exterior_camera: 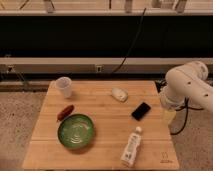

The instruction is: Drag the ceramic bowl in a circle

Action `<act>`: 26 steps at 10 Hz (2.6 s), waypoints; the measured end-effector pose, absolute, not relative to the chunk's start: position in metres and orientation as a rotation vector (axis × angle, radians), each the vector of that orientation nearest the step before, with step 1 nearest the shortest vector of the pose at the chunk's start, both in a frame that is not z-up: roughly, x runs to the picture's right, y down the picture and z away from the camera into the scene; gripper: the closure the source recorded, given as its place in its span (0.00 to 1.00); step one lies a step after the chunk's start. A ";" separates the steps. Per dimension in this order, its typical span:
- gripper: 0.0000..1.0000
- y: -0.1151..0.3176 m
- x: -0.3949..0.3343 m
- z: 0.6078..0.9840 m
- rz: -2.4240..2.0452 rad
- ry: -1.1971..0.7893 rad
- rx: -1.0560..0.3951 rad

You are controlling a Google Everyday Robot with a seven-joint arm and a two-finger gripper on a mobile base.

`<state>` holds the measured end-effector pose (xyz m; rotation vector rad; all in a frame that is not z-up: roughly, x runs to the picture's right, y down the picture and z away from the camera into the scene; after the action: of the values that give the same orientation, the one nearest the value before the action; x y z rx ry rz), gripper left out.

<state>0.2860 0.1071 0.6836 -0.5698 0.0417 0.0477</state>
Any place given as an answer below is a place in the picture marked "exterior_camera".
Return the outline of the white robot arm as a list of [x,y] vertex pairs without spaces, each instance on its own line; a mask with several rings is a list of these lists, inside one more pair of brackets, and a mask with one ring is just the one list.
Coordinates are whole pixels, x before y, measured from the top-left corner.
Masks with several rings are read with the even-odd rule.
[[186,98],[213,114],[213,86],[206,83],[207,77],[208,68],[201,61],[176,66],[166,73],[166,86],[159,93],[166,124],[173,121],[175,109],[183,105]]

